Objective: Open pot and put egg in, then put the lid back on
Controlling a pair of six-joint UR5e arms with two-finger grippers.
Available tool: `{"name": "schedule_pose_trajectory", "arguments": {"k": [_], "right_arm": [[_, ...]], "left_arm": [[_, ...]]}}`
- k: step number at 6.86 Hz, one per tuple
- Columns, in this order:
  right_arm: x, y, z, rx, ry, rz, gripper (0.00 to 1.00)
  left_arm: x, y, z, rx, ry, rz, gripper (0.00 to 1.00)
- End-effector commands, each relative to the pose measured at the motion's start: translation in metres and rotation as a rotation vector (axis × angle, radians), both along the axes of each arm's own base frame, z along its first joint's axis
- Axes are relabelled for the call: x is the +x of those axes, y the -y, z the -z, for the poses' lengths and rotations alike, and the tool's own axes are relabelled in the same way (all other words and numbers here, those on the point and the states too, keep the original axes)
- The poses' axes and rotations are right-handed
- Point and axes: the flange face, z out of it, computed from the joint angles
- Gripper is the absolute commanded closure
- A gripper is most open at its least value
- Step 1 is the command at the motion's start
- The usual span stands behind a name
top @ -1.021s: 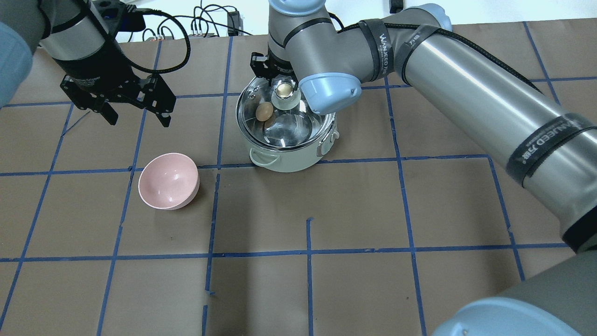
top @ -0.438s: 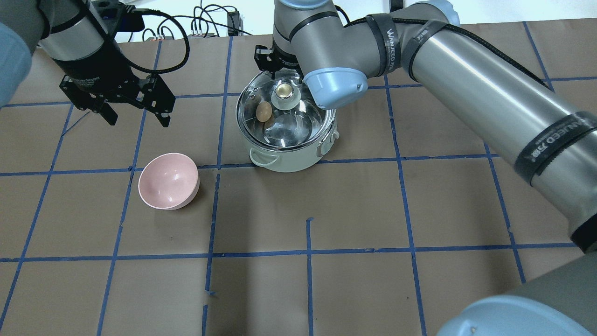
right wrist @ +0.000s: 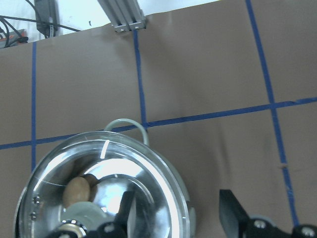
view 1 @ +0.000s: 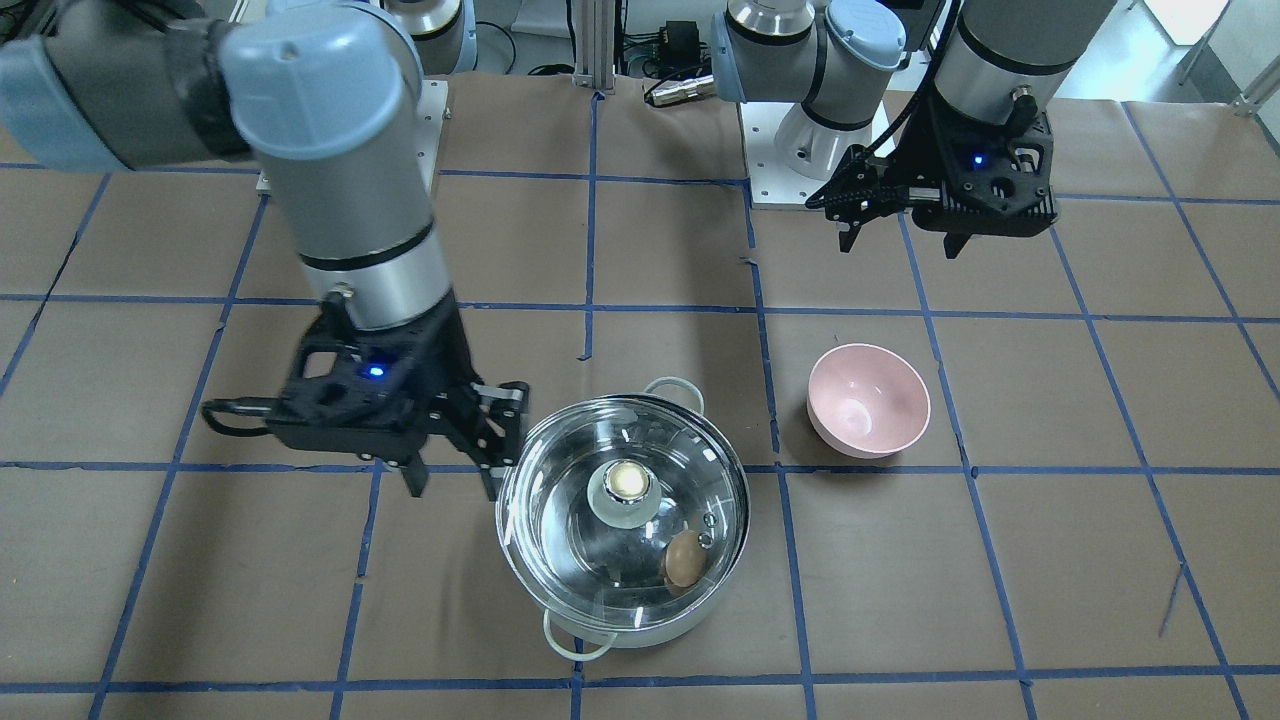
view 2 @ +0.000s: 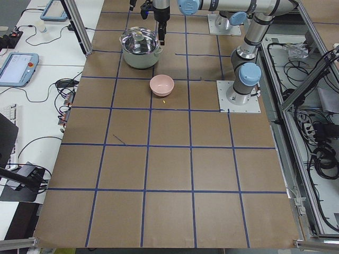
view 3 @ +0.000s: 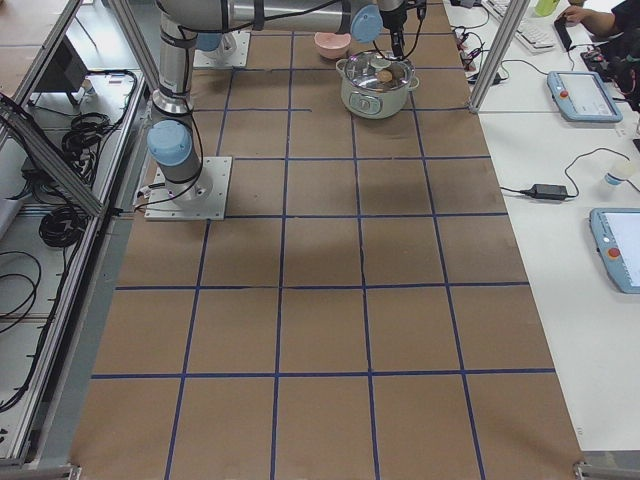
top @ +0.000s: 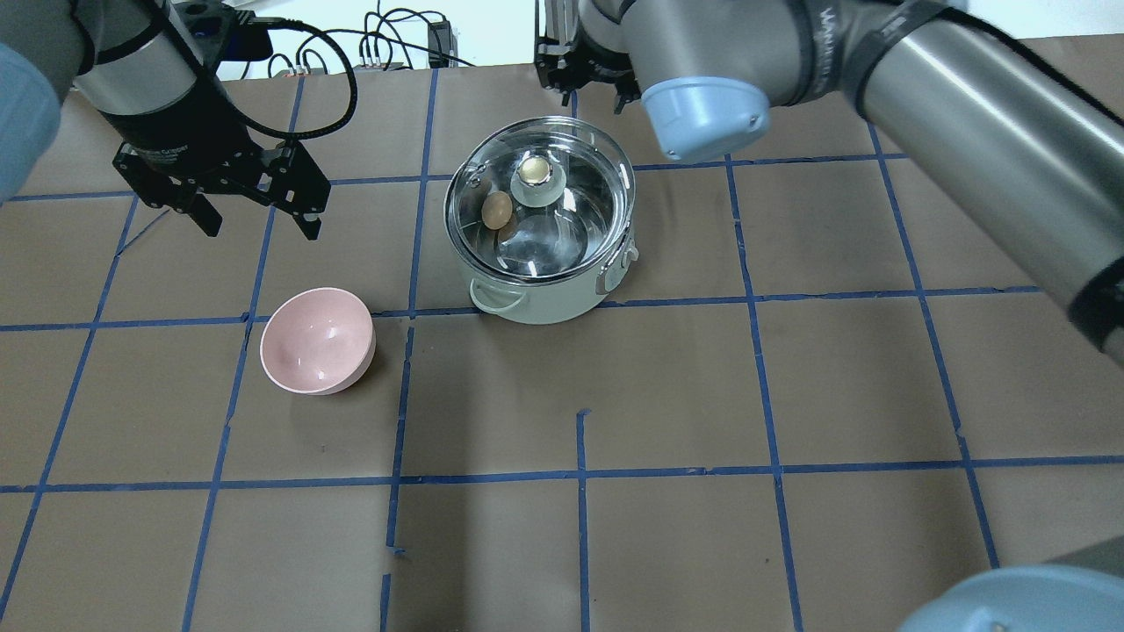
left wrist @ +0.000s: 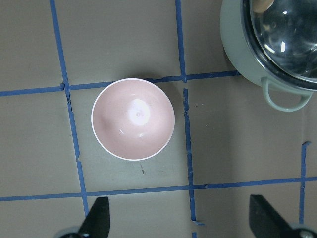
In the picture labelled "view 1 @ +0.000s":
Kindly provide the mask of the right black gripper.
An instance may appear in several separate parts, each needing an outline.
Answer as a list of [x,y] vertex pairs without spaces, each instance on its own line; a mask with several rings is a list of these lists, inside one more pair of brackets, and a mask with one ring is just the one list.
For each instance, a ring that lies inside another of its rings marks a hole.
[[283,445],[398,462],[413,498],[430,479],[422,447],[447,438],[477,466],[495,502],[529,429],[530,387],[488,384],[474,369],[453,291],[383,331],[355,325],[355,296],[333,290],[303,333],[265,418]]

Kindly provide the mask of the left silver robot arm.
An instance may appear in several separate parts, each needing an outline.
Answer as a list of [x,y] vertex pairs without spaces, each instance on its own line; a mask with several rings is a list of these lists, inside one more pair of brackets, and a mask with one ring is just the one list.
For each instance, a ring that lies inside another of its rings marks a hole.
[[710,73],[726,101],[783,102],[780,150],[818,181],[804,200],[849,252],[869,222],[906,211],[947,258],[975,236],[1030,238],[1057,219],[1047,106],[1111,1],[951,1],[914,95],[877,137],[891,76],[913,53],[881,1],[730,1]]

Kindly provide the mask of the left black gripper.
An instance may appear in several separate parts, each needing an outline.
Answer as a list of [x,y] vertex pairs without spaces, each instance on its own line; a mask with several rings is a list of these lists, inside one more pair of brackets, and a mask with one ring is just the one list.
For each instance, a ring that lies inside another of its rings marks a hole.
[[[1053,136],[1046,111],[1027,90],[1010,96],[1004,119],[965,117],[932,90],[911,114],[900,143],[900,176],[910,218],[943,234],[957,259],[972,237],[1030,238],[1059,219],[1051,186]],[[838,250],[851,252],[863,222],[838,222]]]

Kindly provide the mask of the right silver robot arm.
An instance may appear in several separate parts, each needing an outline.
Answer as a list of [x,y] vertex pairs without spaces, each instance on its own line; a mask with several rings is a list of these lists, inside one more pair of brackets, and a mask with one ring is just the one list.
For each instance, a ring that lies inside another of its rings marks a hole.
[[210,398],[232,437],[352,454],[425,491],[440,436],[489,500],[518,461],[530,388],[474,369],[417,155],[428,86],[397,15],[275,1],[248,24],[192,1],[61,1],[54,35],[3,45],[3,124],[49,168],[140,170],[253,159],[317,299],[268,398]]

